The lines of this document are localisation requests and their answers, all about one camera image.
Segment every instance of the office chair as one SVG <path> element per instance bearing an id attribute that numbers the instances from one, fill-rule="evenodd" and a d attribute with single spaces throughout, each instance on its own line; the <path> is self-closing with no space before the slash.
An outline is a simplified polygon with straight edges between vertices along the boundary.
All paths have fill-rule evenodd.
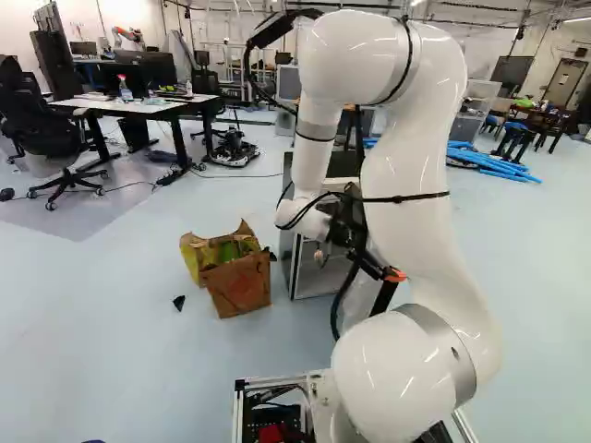
<path id="1" fill-rule="evenodd" d="M 47 210 L 55 210 L 55 200 L 68 187 L 82 185 L 94 189 L 99 196 L 104 195 L 102 185 L 85 179 L 96 176 L 106 179 L 106 170 L 73 174 L 67 169 L 81 152 L 91 146 L 83 125 L 83 119 L 90 110 L 77 109 L 70 114 L 52 109 L 34 88 L 23 88 L 23 81 L 17 60 L 10 56 L 0 58 L 0 113 L 6 118 L 3 131 L 6 129 L 20 148 L 30 154 L 31 160 L 37 162 L 39 176 L 46 177 L 60 169 L 62 171 L 60 177 L 30 187 L 27 197 L 36 198 L 37 191 L 57 186 L 45 204 Z"/>
<path id="2" fill-rule="evenodd" d="M 39 83 L 37 82 L 37 78 L 32 72 L 23 72 L 22 73 L 22 84 L 21 87 L 23 89 L 30 90 L 36 96 L 42 98 L 41 88 L 39 87 Z M 18 140 L 14 137 L 15 135 L 15 128 L 7 119 L 4 119 L 2 124 L 0 124 L 0 130 L 2 133 L 7 137 L 10 138 L 15 145 L 15 151 L 17 152 L 15 155 L 8 156 L 6 162 L 8 164 L 14 164 L 16 159 L 22 159 L 25 156 L 25 150 L 20 146 Z"/>
<path id="3" fill-rule="evenodd" d="M 227 109 L 226 102 L 228 101 L 228 98 L 224 97 L 222 94 L 217 72 L 210 71 L 207 68 L 205 68 L 205 66 L 201 66 L 201 70 L 193 72 L 192 84 L 193 92 L 196 94 L 212 94 L 223 97 L 223 100 L 220 101 L 219 107 L 210 110 L 213 116 L 220 115 L 225 112 L 225 110 Z M 236 122 L 237 129 L 240 130 L 240 121 L 238 120 L 236 109 L 235 107 L 233 107 L 232 109 L 234 111 L 234 119 Z M 216 135 L 219 138 L 225 138 L 227 134 L 227 131 L 221 131 L 219 129 L 212 129 L 211 132 L 213 135 Z M 189 135 L 191 136 L 191 139 L 195 139 L 195 137 L 202 136 L 204 133 L 205 131 L 199 131 Z"/>

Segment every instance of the desk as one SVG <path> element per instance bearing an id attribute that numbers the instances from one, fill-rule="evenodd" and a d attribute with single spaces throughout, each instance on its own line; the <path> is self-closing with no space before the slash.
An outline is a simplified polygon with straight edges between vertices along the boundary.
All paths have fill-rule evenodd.
<path id="1" fill-rule="evenodd" d="M 175 142 L 177 164 L 181 171 L 186 172 L 190 164 L 188 162 L 187 149 L 183 140 L 183 133 L 181 132 L 181 125 L 179 119 L 182 113 L 190 112 L 203 114 L 203 128 L 205 131 L 205 143 L 208 152 L 213 149 L 211 141 L 211 117 L 207 112 L 210 105 L 213 105 L 219 97 L 215 95 L 196 95 L 191 100 L 183 99 L 166 99 L 165 104 L 145 104 L 143 102 L 129 102 L 123 103 L 120 101 L 99 102 L 89 99 L 70 99 L 60 102 L 49 103 L 52 106 L 61 106 L 66 108 L 88 108 L 97 111 L 91 113 L 87 119 L 89 122 L 90 131 L 95 139 L 97 151 L 99 152 L 99 159 L 95 162 L 88 163 L 80 168 L 81 171 L 88 171 L 99 164 L 103 164 L 112 159 L 119 157 L 121 154 L 111 154 L 104 143 L 103 132 L 99 126 L 97 114 L 111 115 L 114 117 L 129 117 L 131 114 L 146 120 L 157 120 L 170 122 L 173 129 L 173 140 Z"/>

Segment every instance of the black object on floor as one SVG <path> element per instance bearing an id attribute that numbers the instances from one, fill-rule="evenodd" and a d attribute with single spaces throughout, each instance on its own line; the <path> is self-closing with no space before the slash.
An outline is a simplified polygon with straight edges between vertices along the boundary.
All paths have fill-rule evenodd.
<path id="1" fill-rule="evenodd" d="M 203 162 L 214 162 L 223 166 L 243 168 L 252 159 L 259 157 L 257 145 L 242 141 L 244 132 L 230 126 L 217 148 L 203 157 Z"/>
<path id="2" fill-rule="evenodd" d="M 0 201 L 12 200 L 15 197 L 15 190 L 12 187 L 5 187 L 0 191 Z"/>
<path id="3" fill-rule="evenodd" d="M 176 163 L 176 154 L 172 152 L 166 152 L 165 150 L 150 150 L 146 153 L 146 158 L 154 163 Z M 193 163 L 193 160 L 188 157 L 189 164 Z"/>
<path id="4" fill-rule="evenodd" d="M 173 300 L 173 305 L 175 305 L 175 308 L 178 310 L 178 312 L 181 312 L 183 310 L 183 305 L 185 305 L 185 296 L 179 295 L 176 297 L 176 299 Z"/>

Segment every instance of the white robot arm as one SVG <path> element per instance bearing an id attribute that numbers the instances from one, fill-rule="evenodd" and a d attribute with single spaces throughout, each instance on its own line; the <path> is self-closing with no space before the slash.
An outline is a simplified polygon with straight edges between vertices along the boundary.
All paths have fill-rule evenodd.
<path id="1" fill-rule="evenodd" d="M 120 48 L 123 41 L 121 40 L 121 36 L 125 37 L 130 42 L 133 42 L 137 45 L 140 51 L 146 51 L 146 43 L 144 42 L 144 37 L 141 33 L 141 30 L 134 30 L 133 28 L 129 28 L 129 30 L 124 30 L 118 26 L 113 26 L 111 29 L 113 33 L 113 40 L 115 48 Z"/>
<path id="2" fill-rule="evenodd" d="M 295 195 L 282 200 L 278 226 L 320 193 L 343 105 L 382 104 L 389 112 L 361 170 L 368 247 L 406 273 L 414 303 L 354 325 L 336 343 L 332 370 L 344 413 L 364 438 L 411 441 L 470 400 L 501 363 L 500 334 L 454 241 L 445 194 L 464 57 L 437 28 L 343 9 L 309 28 L 299 64 Z M 424 198 L 367 201 L 392 196 Z M 310 238 L 330 236 L 331 216 L 315 209 L 291 224 Z M 347 295 L 356 297 L 371 305 L 376 295 Z M 334 440 L 343 438 L 335 432 Z"/>

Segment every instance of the light gray floor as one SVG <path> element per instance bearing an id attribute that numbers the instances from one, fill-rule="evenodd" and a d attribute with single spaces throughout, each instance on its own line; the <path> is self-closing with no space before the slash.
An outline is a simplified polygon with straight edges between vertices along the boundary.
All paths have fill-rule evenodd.
<path id="1" fill-rule="evenodd" d="M 104 124 L 105 132 L 113 127 Z M 199 141 L 187 135 L 200 124 L 182 125 L 199 154 Z M 151 125 L 171 150 L 159 130 Z M 290 140 L 275 137 L 272 126 L 244 130 L 264 155 L 244 170 L 205 174 L 281 171 Z M 495 144 L 483 138 L 478 146 Z M 449 170 L 456 232 L 505 344 L 501 373 L 466 411 L 483 443 L 587 441 L 591 147 L 565 138 L 553 156 L 528 152 L 525 161 L 543 185 Z M 121 174 L 121 183 L 138 180 Z M 220 320 L 178 250 L 183 233 L 228 233 L 240 218 L 275 247 L 281 181 L 188 175 L 79 241 L 0 221 L 0 439 L 223 443 L 235 378 L 326 367 L 330 298 L 289 302 L 274 266 L 273 306 Z M 26 173 L 0 168 L 0 186 L 27 183 Z M 2 205 L 28 203 L 37 204 Z M 89 204 L 68 211 L 72 229 L 88 222 Z M 171 300 L 181 294 L 179 314 Z"/>

